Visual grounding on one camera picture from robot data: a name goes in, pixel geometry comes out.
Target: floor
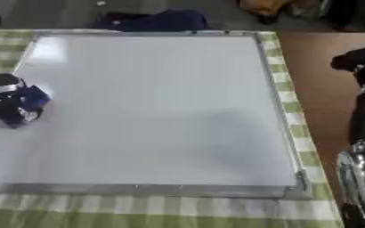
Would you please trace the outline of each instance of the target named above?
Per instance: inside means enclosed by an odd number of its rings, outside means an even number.
[[[365,47],[365,34],[280,33],[296,93],[336,199],[337,153],[350,148],[348,123],[357,84],[352,75],[333,70],[331,58]]]
[[[236,0],[0,0],[3,29],[76,29],[92,25],[98,12],[144,12],[197,10],[213,29],[330,31],[318,21],[298,20],[282,13],[271,26],[259,24],[256,17],[237,6]]]

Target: checkered tablecloth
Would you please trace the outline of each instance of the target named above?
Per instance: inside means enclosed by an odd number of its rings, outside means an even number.
[[[0,30],[0,72],[10,72],[35,31]],[[308,133],[274,33],[260,33],[311,200],[0,194],[0,228],[337,228],[337,206]]]

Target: dark cloth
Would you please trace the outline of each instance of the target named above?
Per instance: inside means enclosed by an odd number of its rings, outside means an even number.
[[[365,86],[365,48],[338,55],[333,58],[331,67],[353,72],[359,86]]]
[[[102,21],[96,29],[123,32],[178,32],[209,29],[205,17],[196,11],[165,11],[136,20]]]
[[[338,55],[331,62],[331,66],[334,69],[344,69],[351,72],[358,65],[365,65],[365,48]]]

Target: tablecloth stripe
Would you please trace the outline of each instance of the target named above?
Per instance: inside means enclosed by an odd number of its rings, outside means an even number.
[[[9,72],[31,31],[0,30],[0,72]],[[343,227],[274,33],[260,33],[312,200],[0,194],[0,227]]]

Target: wooden table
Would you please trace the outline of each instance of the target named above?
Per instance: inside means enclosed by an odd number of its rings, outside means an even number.
[[[358,86],[348,72],[330,67],[341,53],[365,47],[365,34],[279,33],[280,42],[308,127],[337,201],[339,151],[350,148],[349,119]]]

